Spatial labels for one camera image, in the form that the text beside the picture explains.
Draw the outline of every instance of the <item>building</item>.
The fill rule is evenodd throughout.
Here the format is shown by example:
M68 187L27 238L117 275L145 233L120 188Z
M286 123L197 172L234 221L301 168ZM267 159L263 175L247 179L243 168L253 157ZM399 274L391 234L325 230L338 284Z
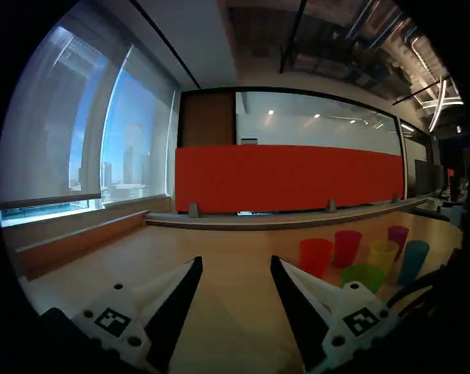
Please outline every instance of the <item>building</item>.
M133 147L126 147L122 163L122 177L124 183L133 183Z
M150 186L150 155L146 153L141 155L141 183L145 186Z
M123 181L124 183L141 182L141 157L140 151L143 145L145 125L133 122L126 126L123 156Z
M108 187L112 185L112 163L104 162L103 163L103 185Z

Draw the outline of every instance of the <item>black cable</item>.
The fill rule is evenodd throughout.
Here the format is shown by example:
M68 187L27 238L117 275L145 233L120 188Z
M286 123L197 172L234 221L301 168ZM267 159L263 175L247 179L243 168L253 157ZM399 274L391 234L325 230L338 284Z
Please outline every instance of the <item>black cable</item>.
M418 278L413 283L410 283L406 287L399 290L387 303L388 308L392 308L394 304L400 301L405 296L414 293L417 290L420 290L425 287L433 285L438 278L441 276L441 273L444 271L444 267L437 269L433 272L427 273L420 278Z

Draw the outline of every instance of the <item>red partition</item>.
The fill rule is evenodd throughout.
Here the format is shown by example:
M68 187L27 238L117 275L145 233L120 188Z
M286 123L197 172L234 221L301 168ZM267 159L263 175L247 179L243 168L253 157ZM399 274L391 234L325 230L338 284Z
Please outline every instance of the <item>red partition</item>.
M354 206L403 196L401 156L294 145L176 150L176 210L287 211Z

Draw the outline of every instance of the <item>green plastic cup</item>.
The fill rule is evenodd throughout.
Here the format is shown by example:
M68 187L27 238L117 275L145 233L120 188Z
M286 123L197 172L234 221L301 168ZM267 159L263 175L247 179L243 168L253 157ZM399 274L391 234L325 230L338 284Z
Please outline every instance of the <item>green plastic cup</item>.
M386 275L376 265L353 265L344 269L340 275L340 288L349 282L359 282L373 294L379 291Z

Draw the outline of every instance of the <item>roller shade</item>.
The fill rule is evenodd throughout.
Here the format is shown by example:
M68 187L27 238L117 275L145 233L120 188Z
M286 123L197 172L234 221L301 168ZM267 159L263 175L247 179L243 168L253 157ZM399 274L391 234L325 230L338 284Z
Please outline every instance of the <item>roller shade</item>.
M163 104L171 107L177 83L168 78L168 74L159 63L149 59L140 49L134 47L126 59L124 69L153 92Z
M108 107L102 202L166 193L166 145L176 83L133 46Z
M84 5L22 73L0 141L0 209L100 198L100 150L130 44Z

